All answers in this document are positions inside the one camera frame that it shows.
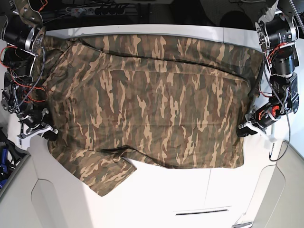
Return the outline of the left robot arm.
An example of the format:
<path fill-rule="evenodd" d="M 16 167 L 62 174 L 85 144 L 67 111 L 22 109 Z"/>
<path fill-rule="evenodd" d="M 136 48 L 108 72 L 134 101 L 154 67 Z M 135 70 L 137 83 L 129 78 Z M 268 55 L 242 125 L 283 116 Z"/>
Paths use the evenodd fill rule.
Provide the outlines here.
<path fill-rule="evenodd" d="M 272 90 L 268 103 L 245 115 L 238 125 L 238 137 L 265 133 L 282 116 L 296 113 L 299 107 L 297 74 L 299 57 L 295 42 L 304 30 L 300 14 L 302 0 L 267 0 L 255 23 L 264 54 L 263 74 Z"/>

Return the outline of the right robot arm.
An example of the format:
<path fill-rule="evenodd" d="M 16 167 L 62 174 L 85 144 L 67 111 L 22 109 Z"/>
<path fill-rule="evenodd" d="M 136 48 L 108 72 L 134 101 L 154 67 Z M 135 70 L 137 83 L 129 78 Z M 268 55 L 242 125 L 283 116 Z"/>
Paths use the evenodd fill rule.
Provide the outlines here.
<path fill-rule="evenodd" d="M 28 0 L 2 0 L 0 14 L 6 17 L 0 38 L 7 43 L 0 53 L 0 63 L 7 70 L 1 106 L 17 115 L 21 127 L 27 126 L 27 130 L 20 131 L 20 141 L 34 135 L 55 141 L 58 131 L 44 104 L 46 90 L 41 85 L 46 29 L 40 11 L 33 9 Z"/>

